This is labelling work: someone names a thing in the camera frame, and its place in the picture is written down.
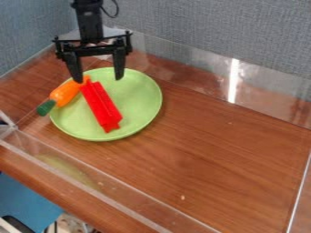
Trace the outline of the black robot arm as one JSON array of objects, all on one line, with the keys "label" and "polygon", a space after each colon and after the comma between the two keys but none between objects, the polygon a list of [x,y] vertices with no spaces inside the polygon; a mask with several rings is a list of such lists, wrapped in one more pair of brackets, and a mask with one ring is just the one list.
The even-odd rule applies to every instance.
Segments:
[{"label": "black robot arm", "polygon": [[106,36],[102,23],[102,13],[115,18],[119,14],[119,5],[115,6],[114,15],[105,10],[103,0],[74,0],[71,7],[76,13],[80,38],[60,39],[58,36],[55,37],[56,57],[66,63],[75,82],[83,83],[80,58],[111,55],[115,79],[121,80],[126,72],[127,55],[133,52],[133,32],[119,30],[114,35]]}]

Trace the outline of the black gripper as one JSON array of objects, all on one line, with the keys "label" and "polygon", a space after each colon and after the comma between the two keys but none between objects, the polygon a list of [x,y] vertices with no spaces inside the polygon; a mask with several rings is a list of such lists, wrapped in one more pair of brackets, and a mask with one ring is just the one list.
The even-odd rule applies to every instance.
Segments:
[{"label": "black gripper", "polygon": [[114,56],[115,79],[125,76],[126,57],[133,52],[131,45],[133,32],[130,30],[117,30],[98,44],[85,43],[78,39],[60,39],[58,36],[52,40],[56,46],[56,57],[66,62],[72,79],[76,83],[83,83],[83,69],[80,57],[85,56]]}]

